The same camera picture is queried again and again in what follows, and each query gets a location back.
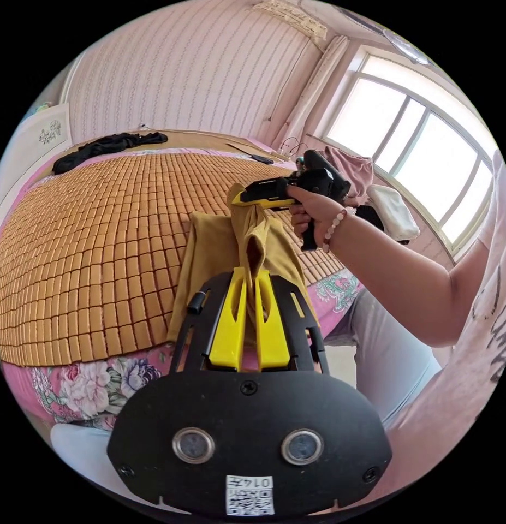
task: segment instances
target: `bed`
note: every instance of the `bed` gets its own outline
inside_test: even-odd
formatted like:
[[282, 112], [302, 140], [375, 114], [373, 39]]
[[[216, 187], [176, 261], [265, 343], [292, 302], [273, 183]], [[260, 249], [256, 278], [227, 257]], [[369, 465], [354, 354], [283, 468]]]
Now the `bed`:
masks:
[[[55, 157], [26, 183], [0, 228], [3, 373], [21, 408], [49, 423], [111, 428], [137, 389], [168, 373], [172, 345], [158, 333], [170, 319], [189, 213], [225, 215], [226, 186], [295, 169], [277, 157], [272, 165], [252, 160], [252, 152], [271, 153], [255, 140], [161, 132], [165, 144], [95, 157], [57, 177]], [[300, 253], [288, 213], [276, 216]], [[123, 291], [138, 273], [129, 274], [129, 258], [138, 258], [140, 272], [147, 264], [145, 274], [161, 275], [147, 294], [143, 280], [141, 296]], [[320, 251], [300, 253], [300, 261], [325, 337], [361, 284]]]

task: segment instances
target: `mustard yellow fabric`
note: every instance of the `mustard yellow fabric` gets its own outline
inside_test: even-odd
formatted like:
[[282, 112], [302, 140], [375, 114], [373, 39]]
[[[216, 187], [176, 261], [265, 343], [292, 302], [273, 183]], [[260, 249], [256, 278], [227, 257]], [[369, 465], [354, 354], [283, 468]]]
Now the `mustard yellow fabric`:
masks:
[[168, 340], [175, 341], [192, 296], [210, 278], [233, 268], [246, 268], [247, 311], [245, 345], [255, 346], [254, 279], [260, 269], [296, 284], [313, 307], [304, 284], [299, 257], [293, 250], [282, 222], [268, 217], [260, 206], [235, 206], [234, 197], [244, 187], [235, 184], [227, 195], [230, 217], [191, 213], [187, 242]]

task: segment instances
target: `light gray pants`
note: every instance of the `light gray pants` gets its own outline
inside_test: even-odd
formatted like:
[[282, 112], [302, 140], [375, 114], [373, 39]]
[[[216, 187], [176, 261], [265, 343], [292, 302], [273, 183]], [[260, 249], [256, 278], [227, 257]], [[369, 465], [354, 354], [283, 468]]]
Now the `light gray pants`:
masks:
[[386, 429], [441, 369], [433, 350], [366, 289], [324, 343], [356, 346], [356, 388], [374, 405]]

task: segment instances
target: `pink shirt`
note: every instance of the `pink shirt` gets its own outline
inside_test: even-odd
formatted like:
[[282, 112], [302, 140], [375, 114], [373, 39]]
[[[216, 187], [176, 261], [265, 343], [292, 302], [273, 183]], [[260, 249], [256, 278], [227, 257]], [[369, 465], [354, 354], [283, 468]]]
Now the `pink shirt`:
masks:
[[479, 240], [489, 258], [448, 364], [398, 416], [388, 433], [393, 458], [373, 492], [356, 505], [417, 481], [458, 444], [493, 393], [506, 363], [506, 166], [493, 157], [495, 190]]

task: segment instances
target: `window frame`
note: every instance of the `window frame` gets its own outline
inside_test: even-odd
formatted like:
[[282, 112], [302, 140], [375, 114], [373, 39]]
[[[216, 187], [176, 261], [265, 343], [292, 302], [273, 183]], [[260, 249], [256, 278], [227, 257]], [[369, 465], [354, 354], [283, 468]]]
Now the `window frame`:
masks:
[[[357, 82], [360, 79], [365, 79], [371, 82], [375, 82], [377, 84], [383, 85], [385, 87], [389, 87], [393, 90], [396, 90], [406, 96], [401, 108], [398, 111], [398, 114], [396, 115], [393, 123], [391, 124], [388, 132], [386, 133], [384, 139], [380, 143], [380, 145], [377, 147], [377, 150], [373, 154], [372, 158], [374, 161], [373, 169], [375, 173], [385, 180], [390, 186], [395, 188], [397, 191], [399, 191], [406, 200], [408, 200], [420, 213], [422, 218], [426, 221], [426, 223], [430, 226], [430, 228], [433, 230], [433, 232], [440, 238], [442, 244], [444, 245], [446, 251], [448, 251], [448, 254], [455, 259], [459, 253], [459, 251], [469, 242], [469, 239], [475, 234], [477, 228], [481, 225], [481, 223], [484, 220], [484, 217], [487, 213], [487, 209], [489, 207], [489, 202], [491, 200], [491, 195], [493, 191], [493, 179], [491, 180], [490, 186], [488, 188], [488, 191], [484, 195], [484, 198], [479, 205], [476, 213], [474, 214], [473, 218], [471, 219], [470, 223], [465, 227], [465, 229], [462, 231], [462, 233], [455, 239], [455, 241], [451, 242], [444, 231], [442, 230], [442, 227], [447, 222], [449, 217], [452, 215], [452, 213], [455, 211], [455, 209], [458, 207], [459, 203], [462, 201], [464, 196], [466, 195], [467, 191], [469, 190], [469, 187], [471, 186], [477, 171], [479, 169], [480, 163], [484, 162], [486, 167], [493, 173], [493, 164], [492, 159], [486, 154], [484, 149], [480, 146], [480, 144], [471, 136], [469, 132], [467, 132], [466, 129], [464, 129], [457, 121], [455, 121], [450, 115], [448, 115], [445, 111], [443, 111], [441, 108], [436, 106], [435, 104], [431, 103], [429, 100], [425, 99], [424, 97], [416, 94], [415, 92], [411, 91], [408, 88], [405, 88], [401, 86], [400, 84], [395, 84], [394, 82], [391, 82], [386, 79], [379, 78], [377, 76], [373, 76], [367, 73], [363, 73], [362, 70], [364, 68], [364, 65], [366, 64], [367, 60], [371, 57], [377, 57], [381, 59], [388, 60], [390, 62], [395, 62], [396, 64], [408, 67], [409, 69], [415, 71], [416, 73], [424, 76], [426, 80], [429, 80], [430, 82], [436, 83], [438, 86], [440, 86], [442, 89], [448, 92], [452, 97], [454, 97], [456, 100], [461, 102], [465, 107], [470, 109], [475, 117], [478, 118], [478, 120], [485, 126], [484, 121], [482, 118], [477, 114], [477, 111], [475, 108], [469, 107], [469, 102], [466, 100], [463, 100], [461, 97], [456, 96], [456, 93], [454, 92], [454, 88], [450, 88], [449, 84], [444, 81], [442, 78], [436, 79], [436, 74], [434, 74], [430, 70], [422, 71], [422, 69], [425, 69], [423, 66], [412, 66], [404, 64], [403, 60], [400, 59], [398, 55], [394, 55], [393, 53], [386, 53], [379, 49], [373, 49], [370, 47], [361, 46], [359, 50], [358, 57], [355, 57], [354, 62], [354, 68], [350, 69], [350, 78], [346, 82], [344, 89], [342, 90], [342, 93], [338, 99], [338, 102], [335, 104], [335, 109], [331, 113], [330, 118], [328, 119], [326, 125], [323, 128], [323, 133], [321, 140], [324, 141], [327, 144], [330, 144], [334, 147], [339, 148], [342, 151], [345, 151], [349, 154], [353, 154], [357, 156], [358, 154], [355, 151], [351, 151], [346, 146], [339, 144], [335, 140], [329, 137], [329, 134], [331, 133], [342, 109], [347, 104], [349, 97], [351, 93], [353, 92], [353, 89], [355, 88]], [[410, 100], [414, 100], [418, 102], [419, 104], [422, 104], [425, 107], [424, 114], [422, 115], [415, 131], [413, 132], [413, 135], [407, 142], [406, 146], [404, 147], [404, 150], [397, 158], [397, 161], [391, 168], [389, 172], [384, 171], [379, 166], [376, 165], [376, 161], [378, 160], [378, 156], [382, 153], [384, 148], [386, 147], [387, 143], [389, 142], [390, 138], [392, 137], [394, 131], [396, 130], [396, 127], [398, 126], [406, 108]], [[420, 136], [422, 129], [424, 125], [427, 122], [427, 119], [429, 116], [433, 114], [434, 116], [440, 118], [444, 123], [449, 125], [459, 136], [461, 136], [466, 143], [469, 144], [470, 147], [472, 147], [475, 152], [477, 153], [477, 158], [475, 160], [473, 169], [471, 173], [469, 174], [469, 177], [464, 184], [463, 188], [461, 189], [460, 193], [456, 197], [453, 204], [450, 206], [450, 208], [447, 210], [447, 212], [444, 214], [444, 216], [439, 220], [435, 220], [433, 216], [429, 213], [429, 211], [426, 209], [426, 207], [420, 203], [420, 201], [410, 192], [408, 191], [400, 182], [398, 182], [395, 179], [395, 176], [397, 172], [399, 171], [401, 165], [405, 162], [408, 155], [413, 150], [413, 147], [418, 140], [418, 137]]]

